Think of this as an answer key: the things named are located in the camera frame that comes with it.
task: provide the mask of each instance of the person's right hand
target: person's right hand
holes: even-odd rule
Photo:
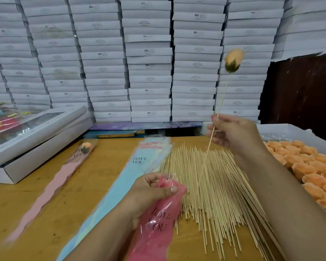
[[[210,137],[215,127],[212,142],[228,148],[241,169],[244,170],[248,163],[270,154],[254,122],[225,114],[213,114],[211,118],[212,125],[208,125],[206,135]]]

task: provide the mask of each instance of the hand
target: hand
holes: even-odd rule
[[[156,188],[157,182],[166,174],[150,173],[137,178],[120,201],[119,205],[132,216],[133,229],[136,229],[141,215],[157,200],[172,196],[178,187]]]
[[[263,144],[254,122],[232,115],[213,114],[212,125],[208,125],[207,136],[211,136],[215,127],[212,142],[228,148],[237,165],[244,170],[248,163],[269,154]]]

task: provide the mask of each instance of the wooden table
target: wooden table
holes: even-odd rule
[[[9,245],[3,241],[73,154],[79,142],[60,152],[18,184],[0,184],[0,261],[55,260],[60,250],[77,233],[83,221],[104,197],[141,140],[140,138],[99,140],[91,156],[44,206],[17,241]],[[205,149],[209,139],[204,136],[174,137],[172,142],[174,146],[185,142],[187,147],[197,146]],[[238,251],[239,256],[236,259],[233,248],[226,242],[224,244],[226,260],[263,260],[255,248],[248,228],[240,228],[238,235],[243,251],[241,253]],[[187,222],[182,219],[179,222],[179,235],[174,235],[171,244],[169,261],[218,260],[217,252],[212,252],[210,245],[207,251],[208,254],[205,255],[203,237],[198,231],[198,226],[193,221]]]

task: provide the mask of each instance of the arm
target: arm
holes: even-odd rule
[[[163,174],[139,177],[126,196],[87,234],[65,261],[114,261],[122,244],[138,226],[141,215],[155,201],[173,195],[178,188],[155,188]]]
[[[326,213],[265,148],[256,125],[229,115],[213,116],[213,125],[213,142],[245,171],[288,259],[326,261]]]

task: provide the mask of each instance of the dark brown wall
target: dark brown wall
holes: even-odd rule
[[[326,140],[326,55],[272,62],[260,110],[261,123],[290,123]]]

